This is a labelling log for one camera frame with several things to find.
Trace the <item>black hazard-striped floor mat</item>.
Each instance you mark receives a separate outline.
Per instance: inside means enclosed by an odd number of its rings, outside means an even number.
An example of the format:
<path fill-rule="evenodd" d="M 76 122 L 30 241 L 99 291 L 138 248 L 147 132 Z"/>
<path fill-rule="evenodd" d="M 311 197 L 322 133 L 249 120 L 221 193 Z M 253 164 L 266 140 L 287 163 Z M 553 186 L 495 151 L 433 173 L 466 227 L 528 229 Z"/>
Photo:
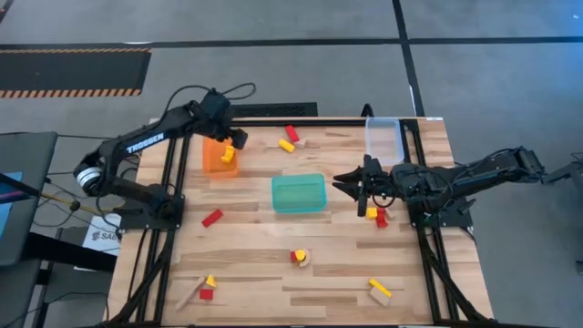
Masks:
<path fill-rule="evenodd" d="M 0 98 L 136 97 L 150 48 L 0 50 Z"/>

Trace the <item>clear plastic bin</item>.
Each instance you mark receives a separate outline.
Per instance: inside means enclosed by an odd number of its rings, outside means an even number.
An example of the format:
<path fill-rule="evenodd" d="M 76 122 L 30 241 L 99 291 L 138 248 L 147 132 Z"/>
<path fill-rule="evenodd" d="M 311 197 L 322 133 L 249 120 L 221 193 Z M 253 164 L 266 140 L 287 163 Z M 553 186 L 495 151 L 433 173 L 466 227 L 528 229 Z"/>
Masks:
<path fill-rule="evenodd" d="M 393 166 L 404 160 L 400 121 L 397 118 L 368 117 L 365 120 L 366 153 L 382 166 Z"/>

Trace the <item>yellow plank block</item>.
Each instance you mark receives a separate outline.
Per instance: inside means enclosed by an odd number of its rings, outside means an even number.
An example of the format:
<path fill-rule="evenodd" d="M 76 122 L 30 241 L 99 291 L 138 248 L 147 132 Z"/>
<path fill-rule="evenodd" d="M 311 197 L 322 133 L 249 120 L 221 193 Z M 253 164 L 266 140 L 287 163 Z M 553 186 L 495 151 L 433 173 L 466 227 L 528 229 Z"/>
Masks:
<path fill-rule="evenodd" d="M 392 293 L 385 286 L 383 286 L 380 282 L 378 282 L 376 279 L 371 278 L 368 282 L 373 288 L 380 291 L 386 297 L 391 298 L 393 296 Z"/>

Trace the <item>wooden rectangular block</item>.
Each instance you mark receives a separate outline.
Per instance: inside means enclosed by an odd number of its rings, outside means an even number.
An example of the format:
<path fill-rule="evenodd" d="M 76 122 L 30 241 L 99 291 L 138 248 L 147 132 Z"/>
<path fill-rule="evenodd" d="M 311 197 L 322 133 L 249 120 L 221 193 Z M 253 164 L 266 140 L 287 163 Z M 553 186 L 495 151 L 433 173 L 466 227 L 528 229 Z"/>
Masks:
<path fill-rule="evenodd" d="M 391 297 L 387 296 L 383 291 L 381 291 L 380 289 L 373 287 L 370 291 L 369 291 L 369 296 L 376 301 L 378 304 L 382 305 L 383 307 L 386 307 L 389 305 L 390 301 L 391 301 Z"/>

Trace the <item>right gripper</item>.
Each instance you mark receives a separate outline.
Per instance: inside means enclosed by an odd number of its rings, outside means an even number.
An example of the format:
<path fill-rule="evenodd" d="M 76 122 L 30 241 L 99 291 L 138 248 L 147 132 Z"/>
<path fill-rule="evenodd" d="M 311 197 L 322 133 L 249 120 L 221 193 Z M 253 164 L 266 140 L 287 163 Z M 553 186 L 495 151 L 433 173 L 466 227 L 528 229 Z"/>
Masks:
<path fill-rule="evenodd" d="M 351 172 L 333 177 L 334 187 L 354 200 L 358 200 L 358 216 L 364 217 L 368 199 L 371 198 L 376 207 L 389 208 L 397 198 L 397 190 L 393 178 L 383 171 L 378 159 L 370 155 L 363 156 L 363 166 Z M 375 197 L 380 196 L 384 200 L 390 198 L 386 204 L 379 204 Z"/>

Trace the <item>long red block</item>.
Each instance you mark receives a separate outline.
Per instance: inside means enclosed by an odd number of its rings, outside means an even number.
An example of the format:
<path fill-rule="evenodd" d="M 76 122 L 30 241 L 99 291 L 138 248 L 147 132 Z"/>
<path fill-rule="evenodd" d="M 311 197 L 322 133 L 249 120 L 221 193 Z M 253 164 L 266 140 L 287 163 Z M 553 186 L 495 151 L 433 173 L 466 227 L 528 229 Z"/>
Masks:
<path fill-rule="evenodd" d="M 201 222 L 201 224 L 205 227 L 208 228 L 210 225 L 214 224 L 218 219 L 220 219 L 223 216 L 223 212 L 220 209 L 216 209 L 214 210 L 211 214 L 209 214 L 208 216 L 206 216 L 204 218 L 204 220 Z"/>

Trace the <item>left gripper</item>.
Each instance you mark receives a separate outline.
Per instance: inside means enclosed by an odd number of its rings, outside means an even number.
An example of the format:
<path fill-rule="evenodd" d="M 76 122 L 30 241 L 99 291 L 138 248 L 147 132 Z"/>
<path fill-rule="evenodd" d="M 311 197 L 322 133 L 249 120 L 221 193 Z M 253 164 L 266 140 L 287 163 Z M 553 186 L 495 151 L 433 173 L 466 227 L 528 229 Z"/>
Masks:
<path fill-rule="evenodd" d="M 231 138 L 235 149 L 244 149 L 248 134 L 240 128 L 231 128 L 230 101 L 223 94 L 211 89 L 199 106 L 202 112 L 199 123 L 200 135 L 214 139 Z"/>

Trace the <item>black aluminium rail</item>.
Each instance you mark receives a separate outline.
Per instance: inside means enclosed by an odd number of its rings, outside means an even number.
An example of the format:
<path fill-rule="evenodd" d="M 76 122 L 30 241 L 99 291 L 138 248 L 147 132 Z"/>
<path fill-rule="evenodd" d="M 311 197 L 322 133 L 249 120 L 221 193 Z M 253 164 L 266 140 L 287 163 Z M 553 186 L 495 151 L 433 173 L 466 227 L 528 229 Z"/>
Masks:
<path fill-rule="evenodd" d="M 373 118 L 283 118 L 283 119 L 236 119 L 234 127 L 360 127 L 371 123 Z"/>

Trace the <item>orange plastic bin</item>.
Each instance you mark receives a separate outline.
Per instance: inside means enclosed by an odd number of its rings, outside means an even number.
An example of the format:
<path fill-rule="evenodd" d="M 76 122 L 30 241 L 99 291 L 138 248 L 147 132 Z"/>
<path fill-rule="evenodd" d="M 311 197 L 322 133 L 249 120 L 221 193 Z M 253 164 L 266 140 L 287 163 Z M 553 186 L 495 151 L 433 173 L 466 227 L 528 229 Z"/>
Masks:
<path fill-rule="evenodd" d="M 232 154 L 229 163 L 223 157 Z M 232 146 L 232 140 L 217 141 L 211 138 L 203 139 L 202 167 L 206 175 L 213 179 L 235 178 L 239 175 L 238 151 Z"/>

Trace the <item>green plastic bin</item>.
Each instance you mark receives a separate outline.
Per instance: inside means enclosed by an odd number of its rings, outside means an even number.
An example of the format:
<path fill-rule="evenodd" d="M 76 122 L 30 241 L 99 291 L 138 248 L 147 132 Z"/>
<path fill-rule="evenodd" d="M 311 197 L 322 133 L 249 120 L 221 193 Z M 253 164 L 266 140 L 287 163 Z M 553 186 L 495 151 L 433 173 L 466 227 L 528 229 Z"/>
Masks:
<path fill-rule="evenodd" d="M 271 179 L 271 199 L 278 213 L 322 211 L 327 205 L 324 176 L 320 173 L 275 176 Z"/>

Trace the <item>black aluminium frame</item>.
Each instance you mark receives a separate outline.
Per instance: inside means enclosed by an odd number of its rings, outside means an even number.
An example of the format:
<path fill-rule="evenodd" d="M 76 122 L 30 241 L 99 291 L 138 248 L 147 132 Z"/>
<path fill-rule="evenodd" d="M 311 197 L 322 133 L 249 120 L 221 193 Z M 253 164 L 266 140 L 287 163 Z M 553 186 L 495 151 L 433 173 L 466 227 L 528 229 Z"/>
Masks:
<path fill-rule="evenodd" d="M 442 232 L 438 226 L 431 227 L 431 237 L 434 239 L 435 251 L 427 239 L 425 231 L 424 208 L 420 203 L 406 202 L 409 217 L 415 228 L 422 258 L 425 285 L 428 294 L 429 307 L 434 325 L 449 325 L 451 327 L 468 327 L 471 321 L 488 321 L 455 285 L 451 278 Z M 445 293 L 445 305 L 449 317 L 444 319 L 438 301 L 435 275 L 442 282 Z"/>
<path fill-rule="evenodd" d="M 177 230 L 182 225 L 182 217 L 185 207 L 185 196 L 182 194 L 184 178 L 186 175 L 186 165 L 188 162 L 189 145 L 192 136 L 187 136 L 182 140 L 179 164 L 174 184 L 174 194 L 171 197 L 171 205 L 174 206 L 171 226 L 166 229 L 166 238 L 160 252 L 157 252 L 160 230 L 154 230 L 148 246 L 147 261 L 145 265 L 144 277 L 128 301 L 121 308 L 119 313 L 109 319 L 106 323 L 100 323 L 98 328 L 162 328 L 162 318 L 165 307 L 166 292 L 169 285 L 170 261 L 173 255 L 174 241 Z M 145 319 L 148 305 L 149 291 L 152 283 L 158 280 L 158 289 L 154 302 L 153 319 Z"/>

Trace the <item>white paper sign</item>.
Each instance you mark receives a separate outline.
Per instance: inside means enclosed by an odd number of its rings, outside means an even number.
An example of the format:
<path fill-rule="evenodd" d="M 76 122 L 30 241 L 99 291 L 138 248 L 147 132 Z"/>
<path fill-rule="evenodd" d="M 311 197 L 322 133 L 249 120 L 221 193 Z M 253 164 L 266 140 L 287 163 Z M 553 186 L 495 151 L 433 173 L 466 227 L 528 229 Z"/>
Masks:
<path fill-rule="evenodd" d="M 116 230 L 121 217 L 117 214 L 108 214 L 106 223 L 101 217 L 94 216 L 87 229 L 82 246 L 94 251 L 101 251 L 117 256 L 120 248 L 120 241 Z"/>

